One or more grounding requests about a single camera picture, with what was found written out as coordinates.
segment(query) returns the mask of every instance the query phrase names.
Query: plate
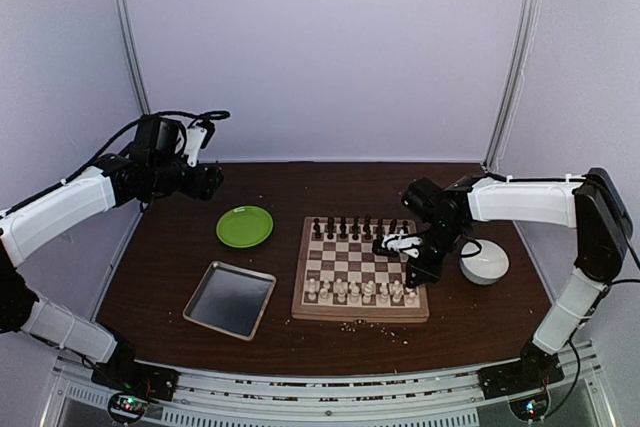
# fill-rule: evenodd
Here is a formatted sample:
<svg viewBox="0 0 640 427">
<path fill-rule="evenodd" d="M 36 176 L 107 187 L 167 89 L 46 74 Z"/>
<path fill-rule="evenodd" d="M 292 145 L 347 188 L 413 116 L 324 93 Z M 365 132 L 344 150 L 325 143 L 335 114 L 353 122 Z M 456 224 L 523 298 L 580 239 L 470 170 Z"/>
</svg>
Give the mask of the plate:
<svg viewBox="0 0 640 427">
<path fill-rule="evenodd" d="M 264 242 L 273 230 L 273 219 L 260 207 L 245 205 L 230 210 L 218 221 L 220 241 L 236 249 L 254 247 Z"/>
</svg>

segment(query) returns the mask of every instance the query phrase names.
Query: dark brown tabletop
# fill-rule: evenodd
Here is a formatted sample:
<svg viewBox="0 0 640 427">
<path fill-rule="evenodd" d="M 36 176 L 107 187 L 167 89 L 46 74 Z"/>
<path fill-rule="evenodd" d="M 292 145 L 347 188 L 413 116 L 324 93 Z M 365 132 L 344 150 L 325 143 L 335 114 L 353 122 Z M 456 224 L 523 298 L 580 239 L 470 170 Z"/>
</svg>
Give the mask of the dark brown tabletop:
<svg viewBox="0 0 640 427">
<path fill-rule="evenodd" d="M 427 287 L 425 324 L 353 324 L 291 318 L 306 216 L 406 218 L 400 197 L 415 178 L 441 186 L 478 172 L 476 164 L 276 163 L 225 165 L 225 183 L 209 202 L 182 195 L 158 200 L 144 215 L 118 267 L 98 321 L 134 343 L 138 358 L 250 374 L 354 375 L 455 367 L 516 357 L 549 308 L 541 281 L 510 222 L 475 224 L 474 235 L 501 245 L 510 260 L 497 284 L 462 275 L 455 254 L 442 280 Z M 274 219 L 271 237 L 249 250 L 216 237 L 220 216 L 257 205 Z M 268 272 L 277 284 L 253 341 L 183 319 L 213 260 Z"/>
</svg>

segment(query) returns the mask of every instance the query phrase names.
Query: rectangular tray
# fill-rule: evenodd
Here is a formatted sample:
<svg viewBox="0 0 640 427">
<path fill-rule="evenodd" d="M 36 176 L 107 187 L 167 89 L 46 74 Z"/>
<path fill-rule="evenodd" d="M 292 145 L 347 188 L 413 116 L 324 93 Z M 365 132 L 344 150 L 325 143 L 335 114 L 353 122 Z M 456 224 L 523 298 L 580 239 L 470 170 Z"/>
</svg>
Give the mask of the rectangular tray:
<svg viewBox="0 0 640 427">
<path fill-rule="evenodd" d="M 251 340 L 275 284 L 273 275 L 214 261 L 182 315 L 203 327 Z"/>
</svg>

